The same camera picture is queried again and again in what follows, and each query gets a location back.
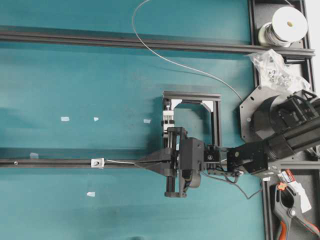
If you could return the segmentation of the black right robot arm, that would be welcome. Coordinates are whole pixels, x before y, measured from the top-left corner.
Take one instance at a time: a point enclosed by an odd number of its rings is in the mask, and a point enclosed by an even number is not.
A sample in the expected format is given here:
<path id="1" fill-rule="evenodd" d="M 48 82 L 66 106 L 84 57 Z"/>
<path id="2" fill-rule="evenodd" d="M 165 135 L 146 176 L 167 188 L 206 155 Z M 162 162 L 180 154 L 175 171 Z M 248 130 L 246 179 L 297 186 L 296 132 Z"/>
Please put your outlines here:
<path id="1" fill-rule="evenodd" d="M 243 173 L 265 178 L 280 169 L 278 161 L 320 143 L 320 99 L 300 90 L 280 93 L 257 87 L 239 106 L 244 144 L 222 147 L 217 115 L 212 115 L 212 144 L 189 137 L 174 124 L 174 108 L 182 103 L 200 104 L 214 112 L 218 95 L 188 92 L 163 94 L 163 147 L 139 159 L 135 165 L 166 177 L 164 195 L 184 198 L 205 175 L 235 185 Z"/>

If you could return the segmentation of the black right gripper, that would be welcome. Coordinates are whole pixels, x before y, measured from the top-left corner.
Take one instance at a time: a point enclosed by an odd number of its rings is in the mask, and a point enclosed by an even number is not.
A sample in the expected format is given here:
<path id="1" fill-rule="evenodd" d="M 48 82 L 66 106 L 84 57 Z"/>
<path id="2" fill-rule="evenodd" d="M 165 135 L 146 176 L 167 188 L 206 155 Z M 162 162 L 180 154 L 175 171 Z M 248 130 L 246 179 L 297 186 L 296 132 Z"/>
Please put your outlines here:
<path id="1" fill-rule="evenodd" d="M 186 139 L 187 134 L 188 132 L 183 127 L 169 127 L 163 134 L 164 148 L 134 161 L 138 168 L 166 177 L 164 196 L 168 198 L 187 197 L 185 179 L 182 177 L 179 165 L 180 151 L 177 149 L 177 144 Z"/>

